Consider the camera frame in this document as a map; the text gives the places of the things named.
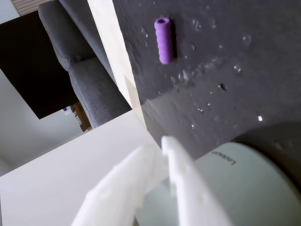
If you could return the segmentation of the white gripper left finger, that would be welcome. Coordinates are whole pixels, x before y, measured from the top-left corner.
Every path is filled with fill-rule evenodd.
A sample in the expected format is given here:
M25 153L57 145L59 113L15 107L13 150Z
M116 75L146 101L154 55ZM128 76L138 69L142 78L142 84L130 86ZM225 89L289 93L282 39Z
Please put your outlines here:
M88 191L72 225L131 226L145 194L167 176L159 147L136 148Z

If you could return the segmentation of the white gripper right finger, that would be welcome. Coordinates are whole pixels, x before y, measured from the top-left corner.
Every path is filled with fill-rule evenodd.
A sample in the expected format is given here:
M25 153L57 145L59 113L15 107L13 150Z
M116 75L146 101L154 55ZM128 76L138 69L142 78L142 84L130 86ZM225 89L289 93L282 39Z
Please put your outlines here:
M161 147L168 159L171 194L177 198L179 225L226 226L227 212L182 144L172 136L163 136Z

